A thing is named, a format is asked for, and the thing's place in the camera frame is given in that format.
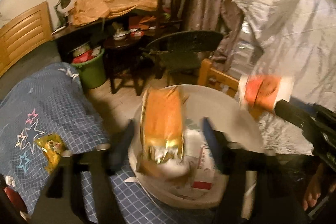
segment wooden headboard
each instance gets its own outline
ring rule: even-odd
[[[51,22],[45,1],[15,17],[0,29],[0,77],[20,58],[51,40]]]

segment blue checkered bedsheet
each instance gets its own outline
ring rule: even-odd
[[[48,179],[42,150],[34,140],[56,132],[74,153],[90,151],[108,142],[102,120],[83,95],[76,70],[55,63],[19,82],[0,103],[0,173],[12,176],[14,189],[28,212],[34,210]],[[112,176],[120,209],[130,224],[210,223],[210,210],[177,210],[150,198],[137,183],[128,162]],[[90,174],[82,173],[82,186],[89,220],[97,222]]]

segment dark wooden chair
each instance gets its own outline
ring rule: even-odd
[[[186,13],[190,0],[170,0],[170,18],[165,18],[163,9],[164,0],[157,1],[157,10],[153,13],[156,17],[155,30],[145,32],[145,38],[148,42],[153,41],[163,35],[182,31],[185,24]]]
[[[223,34],[215,31],[184,31],[160,37],[147,45],[145,52],[155,60],[156,78],[161,71],[160,63],[168,70],[167,85],[171,72],[198,69],[201,66],[198,52],[213,52]]]

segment orange package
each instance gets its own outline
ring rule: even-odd
[[[273,111],[279,100],[289,101],[292,90],[292,77],[275,75],[242,76],[238,85],[241,106],[260,106],[268,111]]]
[[[177,88],[146,91],[140,135],[143,159],[157,164],[182,159],[182,103]]]

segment red and white packet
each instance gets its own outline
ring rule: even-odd
[[[273,111],[279,100],[289,102],[293,91],[293,78],[290,76],[253,75],[242,76],[238,85],[240,106],[259,106]]]
[[[194,182],[191,187],[202,191],[208,191],[211,189],[214,176],[215,162],[211,156],[209,147],[204,145],[201,149]]]

